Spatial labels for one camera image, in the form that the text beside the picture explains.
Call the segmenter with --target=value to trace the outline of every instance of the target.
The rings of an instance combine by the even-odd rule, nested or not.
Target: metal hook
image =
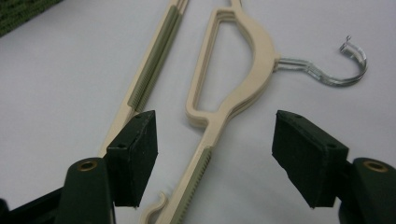
[[[312,62],[297,58],[280,58],[277,69],[304,71],[317,81],[335,87],[345,87],[357,83],[367,70],[367,58],[363,49],[349,42],[350,36],[346,37],[346,42],[340,47],[340,52],[353,59],[359,65],[360,72],[351,78],[332,77],[316,67]]]

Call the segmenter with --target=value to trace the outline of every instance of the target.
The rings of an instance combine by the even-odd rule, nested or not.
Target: metal rivet
[[[365,161],[363,164],[368,169],[370,169],[372,171],[379,172],[379,173],[385,173],[388,171],[388,168],[384,164],[377,162],[377,161]]]
[[[78,165],[78,170],[81,172],[90,171],[96,168],[97,161],[84,161]]]

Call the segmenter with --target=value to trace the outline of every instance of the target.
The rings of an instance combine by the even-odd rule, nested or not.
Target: white surface
[[[338,223],[334,208],[312,210],[271,155],[278,109],[301,114],[350,148],[348,159],[396,165],[396,2],[253,1],[246,13],[285,56],[312,60],[335,76],[357,72],[337,52],[347,35],[369,69],[335,89],[301,73],[277,72],[263,96],[219,140],[185,223]],[[0,38],[0,197],[13,209],[63,185],[67,168],[97,155],[167,1],[65,0]],[[141,206],[117,209],[118,223],[170,195],[203,130],[184,104],[214,7],[190,1],[147,110],[157,112],[159,156]],[[200,107],[215,110],[251,61],[231,23],[220,27]]]

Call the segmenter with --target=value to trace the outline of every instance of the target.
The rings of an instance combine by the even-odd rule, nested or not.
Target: silver metal hook
[[[357,83],[367,70],[367,58],[363,49],[349,42],[350,36],[346,37],[346,42],[340,47],[340,52],[353,59],[359,65],[360,72],[355,77],[337,78],[332,77],[316,67],[312,62],[297,58],[280,58],[277,69],[304,71],[317,81],[334,87],[345,87]]]

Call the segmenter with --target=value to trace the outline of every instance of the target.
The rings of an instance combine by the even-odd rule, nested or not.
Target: beige plastic hanger
[[[329,77],[309,61],[291,58],[281,59],[280,55],[275,51],[271,37],[257,22],[243,12],[240,0],[231,0],[231,2],[232,5],[230,7],[215,9],[211,14],[187,99],[187,117],[192,125],[205,128],[204,136],[196,148],[184,175],[174,189],[169,202],[166,195],[161,192],[161,201],[148,207],[143,212],[140,219],[141,224],[149,223],[152,215],[160,210],[162,211],[155,223],[174,224],[182,222],[193,193],[210,161],[211,152],[216,146],[225,125],[230,119],[244,111],[260,97],[276,68],[303,70],[313,77],[319,77],[317,80],[327,85],[331,85],[335,81],[341,81],[338,86],[356,83],[366,70],[364,52],[360,52],[359,48],[357,50],[353,50],[354,48],[350,49],[350,43],[348,42],[345,43],[343,51],[352,56],[357,56],[355,54],[358,54],[358,57],[355,58],[358,59],[361,69],[364,70],[362,74],[352,78],[353,82],[348,80],[343,83],[343,79]],[[205,80],[206,69],[219,24],[222,21],[236,22],[239,31],[246,38],[252,49],[253,63],[245,80],[227,96],[216,112],[201,111],[196,106]]]
[[[129,86],[120,109],[108,130],[104,143],[99,151],[99,157],[104,157],[107,146],[113,141],[120,130],[136,114],[141,113],[154,88],[161,72],[167,53],[172,46],[188,0],[170,0],[166,12],[151,42],[134,80]]]

